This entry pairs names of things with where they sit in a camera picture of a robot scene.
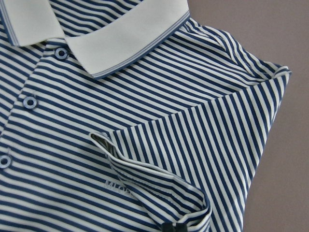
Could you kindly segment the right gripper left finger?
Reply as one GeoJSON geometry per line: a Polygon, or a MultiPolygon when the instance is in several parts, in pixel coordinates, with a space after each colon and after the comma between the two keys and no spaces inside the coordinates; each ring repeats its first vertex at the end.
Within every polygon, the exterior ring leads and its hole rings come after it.
{"type": "Polygon", "coordinates": [[[174,232],[174,226],[172,223],[163,223],[161,225],[161,232],[174,232]]]}

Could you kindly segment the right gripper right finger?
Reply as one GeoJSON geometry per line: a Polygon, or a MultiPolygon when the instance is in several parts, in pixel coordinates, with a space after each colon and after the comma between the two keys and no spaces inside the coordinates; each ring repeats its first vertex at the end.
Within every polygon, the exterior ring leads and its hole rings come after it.
{"type": "Polygon", "coordinates": [[[186,223],[176,223],[175,232],[188,232],[186,223]]]}

